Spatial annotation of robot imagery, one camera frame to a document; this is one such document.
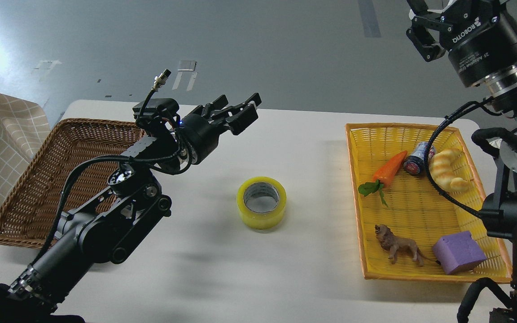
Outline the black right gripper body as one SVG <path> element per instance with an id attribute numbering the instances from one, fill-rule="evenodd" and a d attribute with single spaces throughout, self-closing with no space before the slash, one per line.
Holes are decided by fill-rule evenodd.
<path id="1" fill-rule="evenodd" d="M 440 33 L 440 45 L 465 87 L 495 72 L 517 66 L 517 21 L 500 2 L 451 2 L 443 10 L 452 30 Z"/>

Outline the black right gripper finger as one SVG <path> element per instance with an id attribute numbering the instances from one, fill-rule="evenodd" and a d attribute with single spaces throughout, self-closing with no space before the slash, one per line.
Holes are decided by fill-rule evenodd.
<path id="1" fill-rule="evenodd" d="M 429 11 L 439 14 L 440 16 L 450 7 L 452 4 L 457 2 L 456 0 L 425 0 L 425 4 L 428 6 Z"/>
<path id="2" fill-rule="evenodd" d="M 436 41 L 429 31 L 451 33 L 454 25 L 445 21 L 440 13 L 415 13 L 411 17 L 411 26 L 406 35 L 415 49 L 426 62 L 443 57 L 445 49 Z"/>

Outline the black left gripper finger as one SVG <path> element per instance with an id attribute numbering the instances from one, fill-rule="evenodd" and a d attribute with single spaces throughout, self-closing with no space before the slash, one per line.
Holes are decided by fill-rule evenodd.
<path id="1" fill-rule="evenodd" d="M 210 102 L 206 105 L 202 105 L 199 109 L 199 115 L 201 115 L 205 119 L 211 119 L 214 116 L 215 112 L 219 112 L 228 104 L 228 99 L 225 95 L 219 96 L 213 102 Z"/>
<path id="2" fill-rule="evenodd" d="M 254 93 L 241 104 L 223 108 L 222 110 L 225 114 L 223 123 L 224 130 L 230 131 L 232 135 L 239 135 L 246 130 L 259 118 L 257 107 L 261 102 L 260 94 Z"/>

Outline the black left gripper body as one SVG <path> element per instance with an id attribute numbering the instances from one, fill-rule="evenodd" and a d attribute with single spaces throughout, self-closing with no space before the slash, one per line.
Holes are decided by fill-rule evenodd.
<path id="1" fill-rule="evenodd" d="M 211 116 L 207 108 L 195 108 L 182 118 L 180 129 L 191 148 L 192 163 L 200 164 L 216 149 L 228 126 L 224 116 Z"/>

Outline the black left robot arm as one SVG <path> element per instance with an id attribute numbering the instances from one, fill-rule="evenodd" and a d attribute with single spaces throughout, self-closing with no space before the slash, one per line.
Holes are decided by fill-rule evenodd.
<path id="1" fill-rule="evenodd" d="M 220 135 L 242 133 L 258 118 L 258 93 L 228 105 L 221 95 L 184 117 L 170 98 L 146 99 L 133 108 L 136 125 L 146 131 L 121 155 L 98 156 L 76 166 L 61 192 L 58 213 L 44 248 L 10 285 L 0 284 L 0 323 L 82 323 L 78 315 L 56 315 L 59 303 L 96 263 L 127 260 L 172 201 L 153 171 L 178 175 L 201 163 Z M 93 164 L 115 162 L 107 186 L 75 209 L 64 211 L 77 178 Z"/>

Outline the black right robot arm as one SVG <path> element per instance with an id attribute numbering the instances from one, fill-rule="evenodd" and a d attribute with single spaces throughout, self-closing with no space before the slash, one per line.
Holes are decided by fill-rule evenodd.
<path id="1" fill-rule="evenodd" d="M 428 141 L 452 122 L 477 108 L 492 116 L 512 112 L 517 120 L 517 22 L 507 12 L 504 0 L 451 0 L 440 12 L 430 10 L 424 0 L 409 0 L 411 26 L 406 31 L 422 58 L 433 61 L 448 53 L 449 61 L 466 87 L 487 86 L 490 96 L 481 102 L 470 101 L 445 120 Z M 517 323 L 517 128 L 479 129 L 472 141 L 490 155 L 497 167 L 495 189 L 480 210 L 458 202 L 447 189 L 432 186 L 448 201 L 479 218 L 487 235 L 512 243 L 512 290 L 506 294 L 490 278 L 473 282 L 458 308 L 457 321 L 467 323 L 469 315 L 485 288 L 503 303 L 490 312 L 491 323 Z"/>

